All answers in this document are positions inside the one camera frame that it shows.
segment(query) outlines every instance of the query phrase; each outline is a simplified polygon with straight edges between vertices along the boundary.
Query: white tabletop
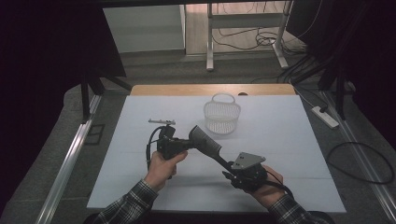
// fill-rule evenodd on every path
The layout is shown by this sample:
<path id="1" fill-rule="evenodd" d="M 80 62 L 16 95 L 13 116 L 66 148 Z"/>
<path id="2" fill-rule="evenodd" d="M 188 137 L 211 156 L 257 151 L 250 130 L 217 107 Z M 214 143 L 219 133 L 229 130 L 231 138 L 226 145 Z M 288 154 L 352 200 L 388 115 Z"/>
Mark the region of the white tabletop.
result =
<path id="1" fill-rule="evenodd" d="M 284 176 L 284 184 L 306 210 L 345 212 L 299 96 L 236 96 L 242 112 L 236 130 L 215 135 L 205 128 L 204 104 L 211 96 L 128 96 L 88 207 L 104 208 L 147 173 L 146 144 L 158 124 L 175 120 L 174 137 L 188 139 L 198 125 L 222 145 L 220 156 L 234 161 L 242 151 Z M 154 210 L 260 212 L 264 209 L 221 173 L 224 169 L 196 149 L 177 165 L 153 205 Z"/>

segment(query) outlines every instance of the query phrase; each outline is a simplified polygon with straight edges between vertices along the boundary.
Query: plaid shirt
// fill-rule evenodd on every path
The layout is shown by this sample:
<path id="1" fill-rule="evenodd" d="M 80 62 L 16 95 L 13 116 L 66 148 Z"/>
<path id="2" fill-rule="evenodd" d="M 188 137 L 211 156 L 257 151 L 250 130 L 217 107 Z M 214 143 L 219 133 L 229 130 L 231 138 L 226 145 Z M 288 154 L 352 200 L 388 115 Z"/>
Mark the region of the plaid shirt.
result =
<path id="1" fill-rule="evenodd" d="M 93 224 L 139 223 L 157 196 L 144 180 L 140 180 L 127 194 L 101 212 Z M 268 211 L 279 224 L 327 224 L 323 219 L 311 216 L 289 195 L 279 199 Z"/>
<path id="2" fill-rule="evenodd" d="M 279 224 L 328 223 L 327 221 L 314 217 L 306 212 L 287 194 L 269 207 L 268 212 L 276 218 L 276 222 Z"/>
<path id="3" fill-rule="evenodd" d="M 94 220 L 94 224 L 132 224 L 139 223 L 150 210 L 158 194 L 146 183 L 140 180 L 120 199 L 109 205 Z"/>

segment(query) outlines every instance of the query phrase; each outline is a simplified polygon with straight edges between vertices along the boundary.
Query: hand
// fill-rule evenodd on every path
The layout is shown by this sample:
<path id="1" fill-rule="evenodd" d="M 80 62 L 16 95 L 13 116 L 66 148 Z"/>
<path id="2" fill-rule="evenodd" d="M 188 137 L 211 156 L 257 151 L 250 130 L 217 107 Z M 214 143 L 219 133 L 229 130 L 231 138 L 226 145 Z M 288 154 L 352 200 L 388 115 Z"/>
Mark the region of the hand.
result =
<path id="1" fill-rule="evenodd" d="M 271 167 L 264 165 L 264 169 L 268 172 L 268 181 L 283 184 L 283 176 L 273 170 Z M 269 208 L 275 202 L 277 202 L 283 195 L 285 195 L 285 191 L 283 189 L 279 189 L 273 186 L 264 185 L 261 188 L 257 189 L 253 193 L 248 192 L 253 198 L 255 198 L 262 206 Z"/>
<path id="2" fill-rule="evenodd" d="M 169 161 L 166 161 L 160 152 L 153 152 L 151 155 L 151 162 L 148 168 L 148 174 L 146 175 L 144 180 L 156 192 L 158 192 L 165 186 L 165 182 L 169 178 L 169 176 L 176 174 L 176 164 L 186 159 L 187 154 L 187 151 L 183 151 Z"/>

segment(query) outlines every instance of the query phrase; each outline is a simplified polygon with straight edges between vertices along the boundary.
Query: white basket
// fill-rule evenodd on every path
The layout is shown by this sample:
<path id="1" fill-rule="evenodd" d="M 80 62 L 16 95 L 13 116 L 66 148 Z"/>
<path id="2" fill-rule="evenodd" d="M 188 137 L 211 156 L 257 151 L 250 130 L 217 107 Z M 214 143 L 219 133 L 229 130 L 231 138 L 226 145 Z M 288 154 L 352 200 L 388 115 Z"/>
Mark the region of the white basket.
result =
<path id="1" fill-rule="evenodd" d="M 233 101 L 231 103 L 215 101 L 218 95 L 228 95 L 233 98 Z M 241 106 L 235 102 L 235 98 L 230 93 L 216 93 L 204 106 L 205 126 L 212 133 L 232 133 L 236 128 L 240 113 Z"/>

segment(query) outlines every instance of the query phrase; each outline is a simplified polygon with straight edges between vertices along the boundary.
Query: extension cord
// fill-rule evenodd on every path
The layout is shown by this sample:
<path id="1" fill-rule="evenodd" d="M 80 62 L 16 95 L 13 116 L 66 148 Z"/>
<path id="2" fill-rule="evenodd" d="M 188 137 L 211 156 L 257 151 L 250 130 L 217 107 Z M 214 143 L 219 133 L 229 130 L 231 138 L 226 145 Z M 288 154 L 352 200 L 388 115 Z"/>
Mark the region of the extension cord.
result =
<path id="1" fill-rule="evenodd" d="M 319 106 L 315 106 L 314 108 L 311 109 L 312 112 L 314 112 L 314 114 L 316 114 L 321 120 L 323 120 L 323 122 L 325 122 L 327 124 L 327 126 L 329 126 L 331 129 L 334 129 L 336 127 L 338 127 L 339 123 L 337 121 L 335 121 L 335 119 L 333 119 L 332 117 L 330 117 L 330 115 L 326 112 L 320 112 L 320 107 Z"/>

